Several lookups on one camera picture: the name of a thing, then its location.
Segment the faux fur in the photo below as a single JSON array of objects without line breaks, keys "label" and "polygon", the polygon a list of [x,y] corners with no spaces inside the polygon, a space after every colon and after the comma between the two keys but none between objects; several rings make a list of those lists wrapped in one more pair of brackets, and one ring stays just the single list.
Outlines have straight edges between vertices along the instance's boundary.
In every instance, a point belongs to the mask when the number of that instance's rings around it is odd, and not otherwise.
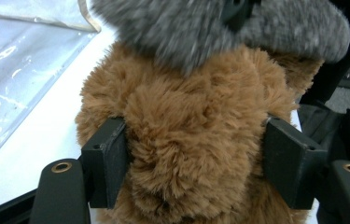
[{"label": "faux fur", "polygon": [[120,42],[107,55],[82,89],[78,142],[84,145],[107,118],[124,117],[134,161],[115,209],[103,211],[101,221],[304,221],[305,212],[289,209],[264,178],[260,146],[268,114],[289,121],[304,91],[298,87],[310,85],[321,62],[282,55],[282,67],[241,45],[183,78]]},{"label": "faux fur", "polygon": [[326,62],[347,51],[349,24],[329,0],[262,0],[236,34],[220,21],[224,2],[92,0],[93,10],[118,27],[127,46],[186,75],[212,54],[242,43]]}]

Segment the clear plastic sheet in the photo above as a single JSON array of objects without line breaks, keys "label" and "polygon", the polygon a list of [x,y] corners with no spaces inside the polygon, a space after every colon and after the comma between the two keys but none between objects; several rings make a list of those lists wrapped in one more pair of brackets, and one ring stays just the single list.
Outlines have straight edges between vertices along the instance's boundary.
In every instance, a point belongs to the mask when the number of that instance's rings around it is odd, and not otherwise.
[{"label": "clear plastic sheet", "polygon": [[59,26],[0,19],[0,146],[94,37]]},{"label": "clear plastic sheet", "polygon": [[0,0],[0,18],[100,31],[89,15],[87,0]]}]

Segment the gray fur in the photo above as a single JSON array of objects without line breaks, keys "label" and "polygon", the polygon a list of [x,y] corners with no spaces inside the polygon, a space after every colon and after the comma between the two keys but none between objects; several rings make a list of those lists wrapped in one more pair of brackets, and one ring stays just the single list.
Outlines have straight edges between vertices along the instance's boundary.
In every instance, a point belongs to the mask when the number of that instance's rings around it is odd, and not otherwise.
[{"label": "gray fur", "polygon": [[336,62],[350,41],[346,18],[328,0],[263,0],[236,34],[220,21],[224,0],[92,3],[95,13],[118,28],[124,43],[185,74],[213,53],[242,43]]}]

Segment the stuffed animal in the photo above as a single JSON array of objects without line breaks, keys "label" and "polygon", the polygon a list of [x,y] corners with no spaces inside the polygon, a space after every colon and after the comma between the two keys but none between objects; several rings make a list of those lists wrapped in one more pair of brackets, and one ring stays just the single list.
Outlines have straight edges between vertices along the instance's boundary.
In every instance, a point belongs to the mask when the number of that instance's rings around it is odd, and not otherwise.
[{"label": "stuffed animal", "polygon": [[346,53],[349,26],[327,0],[263,0],[231,31],[225,4],[93,1],[119,40],[84,83],[78,142],[123,117],[133,157],[99,221],[304,222],[264,178],[265,122],[290,121],[322,62]]}]

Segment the white surface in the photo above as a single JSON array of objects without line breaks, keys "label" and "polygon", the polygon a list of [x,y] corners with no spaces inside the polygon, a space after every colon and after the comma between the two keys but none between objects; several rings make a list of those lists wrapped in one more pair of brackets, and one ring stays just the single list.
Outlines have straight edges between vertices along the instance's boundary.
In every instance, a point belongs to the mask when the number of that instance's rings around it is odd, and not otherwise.
[{"label": "white surface", "polygon": [[81,106],[79,92],[114,38],[113,30],[104,28],[0,148],[0,204],[37,188],[49,163],[78,158],[74,118]]}]

